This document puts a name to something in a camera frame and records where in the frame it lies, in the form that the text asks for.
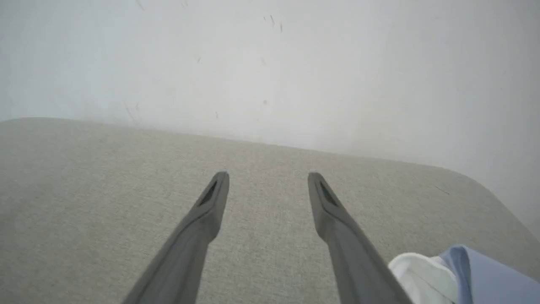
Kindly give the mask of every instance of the white fabric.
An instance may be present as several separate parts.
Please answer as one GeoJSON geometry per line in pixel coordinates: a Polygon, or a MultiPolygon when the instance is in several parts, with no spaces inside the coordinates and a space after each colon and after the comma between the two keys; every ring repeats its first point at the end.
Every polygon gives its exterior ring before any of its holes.
{"type": "Polygon", "coordinates": [[[456,276],[440,257],[403,253],[388,268],[414,304],[458,303],[456,276]]]}

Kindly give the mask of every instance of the beige fabric surface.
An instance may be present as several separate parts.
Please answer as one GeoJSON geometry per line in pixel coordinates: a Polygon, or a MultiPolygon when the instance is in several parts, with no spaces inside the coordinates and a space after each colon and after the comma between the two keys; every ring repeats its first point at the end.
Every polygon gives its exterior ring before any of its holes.
{"type": "Polygon", "coordinates": [[[441,168],[49,118],[0,123],[2,303],[120,303],[216,171],[231,186],[198,303],[339,303],[307,174],[389,261],[463,243],[540,278],[540,244],[441,168]]]}

